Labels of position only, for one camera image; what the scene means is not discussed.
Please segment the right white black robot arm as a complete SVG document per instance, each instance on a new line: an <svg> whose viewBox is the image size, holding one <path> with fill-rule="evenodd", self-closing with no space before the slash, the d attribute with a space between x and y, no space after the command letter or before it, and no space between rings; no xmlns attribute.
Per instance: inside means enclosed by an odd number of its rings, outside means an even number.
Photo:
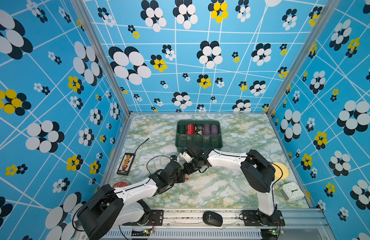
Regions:
<svg viewBox="0 0 370 240"><path fill-rule="evenodd" d="M276 169L258 151L248 153L228 153L214 149L201 149L190 145L180 151L180 157L186 163L183 165L187 175L200 172L206 166L221 167L240 171L258 196L258 211L262 215L271 216L276 210L273 185L276 182Z"/></svg>

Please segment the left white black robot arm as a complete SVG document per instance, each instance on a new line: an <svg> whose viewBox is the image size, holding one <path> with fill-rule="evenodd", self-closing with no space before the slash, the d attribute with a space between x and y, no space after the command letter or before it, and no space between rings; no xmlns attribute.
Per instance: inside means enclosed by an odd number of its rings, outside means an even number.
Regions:
<svg viewBox="0 0 370 240"><path fill-rule="evenodd" d="M122 188L102 186L98 192L76 212L84 232L90 240L102 238L113 225L132 222L124 219L121 210L134 203L143 205L145 198L159 195L176 183L184 182L181 164L171 160L163 170L158 170L147 179Z"/></svg>

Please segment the green plastic organizer tray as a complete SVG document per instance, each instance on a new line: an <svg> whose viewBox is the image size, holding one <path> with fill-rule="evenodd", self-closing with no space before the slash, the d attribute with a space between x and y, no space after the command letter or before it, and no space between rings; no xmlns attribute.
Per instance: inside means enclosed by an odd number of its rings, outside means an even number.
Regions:
<svg viewBox="0 0 370 240"><path fill-rule="evenodd" d="M178 126L188 124L210 124L210 125L218 125L219 127L219 134L218 135L180 135L178 134ZM188 147L189 145L196 145L199 148L210 148L210 149L217 149L221 150L223 148L223 136L222 136L222 128L219 121L213 120L179 120L176 123L176 131L175 131L175 147L178 152L180 152L183 148Z"/></svg>

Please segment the black white argyle rolled sock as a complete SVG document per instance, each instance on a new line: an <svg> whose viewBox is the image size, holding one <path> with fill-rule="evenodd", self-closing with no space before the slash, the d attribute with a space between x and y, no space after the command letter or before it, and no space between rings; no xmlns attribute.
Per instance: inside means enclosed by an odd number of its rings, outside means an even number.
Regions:
<svg viewBox="0 0 370 240"><path fill-rule="evenodd" d="M202 135L203 134L203 125L195 124L194 125L194 134L195 135Z"/></svg>

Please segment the red rolled sock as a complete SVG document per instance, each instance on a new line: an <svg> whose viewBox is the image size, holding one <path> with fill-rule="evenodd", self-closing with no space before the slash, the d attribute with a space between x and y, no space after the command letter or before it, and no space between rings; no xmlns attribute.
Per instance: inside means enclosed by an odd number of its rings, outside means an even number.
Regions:
<svg viewBox="0 0 370 240"><path fill-rule="evenodd" d="M195 127L193 124L188 124L186 126L186 134L187 135L194 135L194 132L195 132Z"/></svg>

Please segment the dark green rolled sock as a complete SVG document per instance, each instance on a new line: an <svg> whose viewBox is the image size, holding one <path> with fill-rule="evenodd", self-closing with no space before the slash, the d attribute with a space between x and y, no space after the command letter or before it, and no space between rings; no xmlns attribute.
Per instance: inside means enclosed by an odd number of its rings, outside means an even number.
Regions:
<svg viewBox="0 0 370 240"><path fill-rule="evenodd" d="M185 125L178 126L178 134L185 135L187 132L187 127Z"/></svg>

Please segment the black tray with skewers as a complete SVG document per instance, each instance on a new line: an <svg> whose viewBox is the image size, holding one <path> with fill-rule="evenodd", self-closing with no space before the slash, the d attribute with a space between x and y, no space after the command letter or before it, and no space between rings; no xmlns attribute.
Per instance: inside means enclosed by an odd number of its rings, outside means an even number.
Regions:
<svg viewBox="0 0 370 240"><path fill-rule="evenodd" d="M136 153L139 150L139 148L145 144L149 138L147 138L143 143L141 143L136 150L133 153L125 153L124 156L121 159L121 163L116 171L117 175L121 176L128 176L130 174L131 166L134 162L134 159L136 157Z"/></svg>

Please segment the left green circuit board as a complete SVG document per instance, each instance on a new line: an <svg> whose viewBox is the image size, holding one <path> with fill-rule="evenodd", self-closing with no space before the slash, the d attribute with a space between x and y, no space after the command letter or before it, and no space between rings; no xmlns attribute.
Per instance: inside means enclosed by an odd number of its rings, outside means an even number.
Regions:
<svg viewBox="0 0 370 240"><path fill-rule="evenodd" d="M151 230L132 230L131 236L132 237L149 237L151 234Z"/></svg>

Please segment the green circuit board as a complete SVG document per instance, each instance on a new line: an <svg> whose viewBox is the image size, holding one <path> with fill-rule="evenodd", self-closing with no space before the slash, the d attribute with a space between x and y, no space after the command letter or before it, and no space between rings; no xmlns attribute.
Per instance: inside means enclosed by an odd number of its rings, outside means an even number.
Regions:
<svg viewBox="0 0 370 240"><path fill-rule="evenodd" d="M281 231L261 229L261 234L263 240L277 240L280 237Z"/></svg>
<svg viewBox="0 0 370 240"><path fill-rule="evenodd" d="M151 230L132 230L131 236L132 237L149 237L151 234Z"/></svg>

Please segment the black computer mouse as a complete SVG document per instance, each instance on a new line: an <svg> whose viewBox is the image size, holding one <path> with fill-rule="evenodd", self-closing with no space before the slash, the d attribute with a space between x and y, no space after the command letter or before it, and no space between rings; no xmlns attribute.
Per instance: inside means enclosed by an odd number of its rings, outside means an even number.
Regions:
<svg viewBox="0 0 370 240"><path fill-rule="evenodd" d="M223 217L213 211L205 211L203 214L203 221L209 226L221 227L223 225Z"/></svg>

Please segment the white alarm clock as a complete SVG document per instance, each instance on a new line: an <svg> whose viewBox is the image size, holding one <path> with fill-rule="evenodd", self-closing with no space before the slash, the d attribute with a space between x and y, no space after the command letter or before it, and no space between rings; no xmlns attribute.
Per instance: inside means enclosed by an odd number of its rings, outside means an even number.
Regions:
<svg viewBox="0 0 370 240"><path fill-rule="evenodd" d="M281 193L288 202L294 202L305 197L297 183L290 182L281 187Z"/></svg>

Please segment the right green circuit board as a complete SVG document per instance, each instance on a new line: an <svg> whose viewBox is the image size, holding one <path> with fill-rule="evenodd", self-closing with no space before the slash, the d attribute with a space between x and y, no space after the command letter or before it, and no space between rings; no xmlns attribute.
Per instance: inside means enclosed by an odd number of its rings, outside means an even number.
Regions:
<svg viewBox="0 0 370 240"><path fill-rule="evenodd" d="M261 229L261 234L263 240L277 240L280 237L281 231Z"/></svg>

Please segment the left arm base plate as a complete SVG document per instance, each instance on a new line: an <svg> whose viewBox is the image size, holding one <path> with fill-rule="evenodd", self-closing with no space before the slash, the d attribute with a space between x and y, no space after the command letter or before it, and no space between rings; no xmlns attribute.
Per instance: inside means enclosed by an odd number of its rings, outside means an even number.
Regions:
<svg viewBox="0 0 370 240"><path fill-rule="evenodd" d="M145 212L138 220L129 221L123 226L162 226L164 210L150 210Z"/></svg>

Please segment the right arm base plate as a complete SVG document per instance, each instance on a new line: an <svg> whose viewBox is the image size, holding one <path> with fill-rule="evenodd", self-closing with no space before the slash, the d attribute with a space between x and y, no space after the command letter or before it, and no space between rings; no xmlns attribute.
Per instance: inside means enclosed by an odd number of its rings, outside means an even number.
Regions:
<svg viewBox="0 0 370 240"><path fill-rule="evenodd" d="M259 210L243 210L240 219L244 221L245 226L263 226L263 227L284 227L285 219L280 210L275 210L268 216Z"/></svg>

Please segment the aluminium front rail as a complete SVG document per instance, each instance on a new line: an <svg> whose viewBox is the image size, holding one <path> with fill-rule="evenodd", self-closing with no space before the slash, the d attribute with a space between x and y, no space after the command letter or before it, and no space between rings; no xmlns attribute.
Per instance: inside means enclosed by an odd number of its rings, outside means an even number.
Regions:
<svg viewBox="0 0 370 240"><path fill-rule="evenodd" d="M203 221L207 209L164 210L162 226L113 226L103 240L262 240L261 229L281 231L278 240L334 240L335 235L317 209L282 209L284 227L245 226L240 219L244 209L214 209L223 217L221 227ZM132 237L132 230L151 230L149 237Z"/></svg>

